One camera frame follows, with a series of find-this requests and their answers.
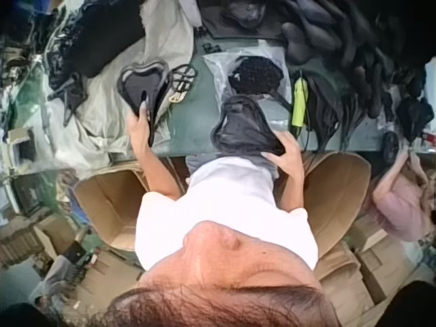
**yellow tool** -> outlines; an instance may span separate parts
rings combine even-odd
[[[298,138],[301,132],[302,124],[305,121],[306,103],[309,97],[307,90],[307,82],[303,77],[300,77],[295,82],[294,87],[294,110],[292,112],[291,133],[295,138]]]

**woman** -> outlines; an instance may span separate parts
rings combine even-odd
[[[430,232],[435,210],[435,174],[431,175],[428,178],[419,157],[404,146],[372,194],[376,210],[371,215],[387,233],[414,242]]]
[[[339,326],[313,275],[317,245],[291,134],[277,134],[286,149],[281,157],[204,164],[182,196],[148,146],[144,104],[139,119],[128,117],[128,130],[150,188],[136,229],[136,254],[147,272],[90,326]],[[289,176],[278,208],[277,169],[268,160]]]

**green table surface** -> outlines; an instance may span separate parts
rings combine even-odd
[[[210,42],[212,45],[219,44],[225,51],[231,48],[243,46],[256,46],[257,40],[247,39],[222,39],[213,40],[210,37],[203,37],[196,42],[196,49],[192,64],[198,69],[198,77],[195,84],[188,92],[185,100],[180,104],[172,105],[167,115],[170,128],[171,140],[162,142],[153,147],[153,151],[160,157],[176,157],[184,155],[195,155],[200,153],[217,152],[211,143],[211,131],[219,120],[219,110],[215,97],[215,85],[213,75],[206,66],[203,56],[205,52],[202,45]],[[325,75],[335,84],[338,78],[323,67],[320,60],[312,60],[305,65],[310,69]],[[275,113],[265,112],[266,118],[274,129],[287,129],[288,122],[280,126],[274,125]],[[383,131],[377,130],[376,120],[366,119],[357,128],[349,143],[349,151],[378,151],[381,146]],[[307,132],[302,131],[298,139],[302,148],[307,142]],[[340,131],[338,131],[328,143],[327,151],[337,151],[340,145]],[[310,133],[307,150],[313,151],[317,148],[317,140],[314,132]],[[116,155],[116,161],[132,159],[132,154],[127,157]]]

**pink shirt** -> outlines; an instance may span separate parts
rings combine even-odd
[[[417,184],[399,174],[392,190],[374,201],[371,215],[387,233],[406,242],[419,240],[426,233],[428,220],[420,205],[422,192]]]

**box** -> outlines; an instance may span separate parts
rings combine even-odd
[[[361,280],[331,294],[327,293],[327,297],[332,301],[338,319],[343,326],[374,307],[374,302]]]
[[[374,220],[374,218],[364,215],[359,218],[347,232],[347,243],[357,252],[365,252],[378,242],[383,240],[386,233]]]
[[[33,226],[47,254],[56,258],[67,251],[76,237],[76,231],[65,217],[53,214]]]
[[[347,233],[367,194],[371,165],[352,153],[305,158],[305,208],[322,257]]]
[[[375,304],[387,299],[403,285],[422,259],[418,243],[402,242],[391,235],[356,257],[363,280]]]
[[[320,258],[313,273],[327,293],[362,280],[360,262],[343,240]]]
[[[74,190],[100,238],[111,247],[134,251],[136,219],[149,190],[136,163],[100,170],[80,181]]]

